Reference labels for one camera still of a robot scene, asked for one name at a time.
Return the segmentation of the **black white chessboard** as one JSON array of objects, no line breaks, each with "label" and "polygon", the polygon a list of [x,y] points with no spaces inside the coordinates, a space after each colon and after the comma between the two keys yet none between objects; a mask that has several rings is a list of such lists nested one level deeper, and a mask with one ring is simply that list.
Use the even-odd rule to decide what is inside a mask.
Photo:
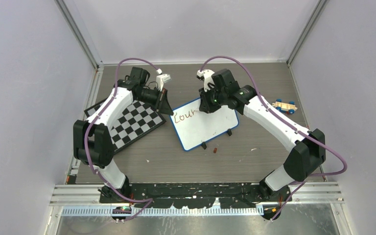
[{"label": "black white chessboard", "polygon": [[124,150],[165,123],[165,118],[148,104],[134,101],[113,122],[109,131],[114,153]]}]

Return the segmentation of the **blue framed whiteboard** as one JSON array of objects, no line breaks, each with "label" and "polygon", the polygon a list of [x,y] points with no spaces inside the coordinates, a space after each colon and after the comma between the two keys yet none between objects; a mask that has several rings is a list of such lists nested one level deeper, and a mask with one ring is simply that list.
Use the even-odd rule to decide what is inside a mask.
[{"label": "blue framed whiteboard", "polygon": [[171,123],[184,151],[190,151],[239,125],[236,111],[226,106],[214,113],[199,111],[200,99],[173,109]]}]

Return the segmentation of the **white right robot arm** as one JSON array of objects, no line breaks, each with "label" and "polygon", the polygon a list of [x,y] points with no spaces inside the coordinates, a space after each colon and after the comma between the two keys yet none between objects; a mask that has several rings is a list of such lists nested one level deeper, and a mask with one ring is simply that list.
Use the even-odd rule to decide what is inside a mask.
[{"label": "white right robot arm", "polygon": [[304,181],[325,162],[322,131],[310,131],[282,115],[254,87],[240,87],[230,70],[198,70],[197,78],[204,83],[199,89],[199,111],[211,114],[224,106],[235,110],[260,124],[289,152],[285,162],[259,182],[259,198],[274,200],[280,189],[294,181]]}]

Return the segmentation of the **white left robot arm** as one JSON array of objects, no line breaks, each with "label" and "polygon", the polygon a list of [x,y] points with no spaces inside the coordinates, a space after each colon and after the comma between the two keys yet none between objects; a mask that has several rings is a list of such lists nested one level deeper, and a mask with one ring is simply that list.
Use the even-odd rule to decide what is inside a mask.
[{"label": "white left robot arm", "polygon": [[101,193],[120,203],[130,198],[131,186],[114,155],[164,124],[163,115],[173,113],[164,88],[171,77],[160,69],[156,72],[155,87],[151,88],[150,73],[132,67],[93,114],[73,125],[74,157],[101,176],[105,182]]}]

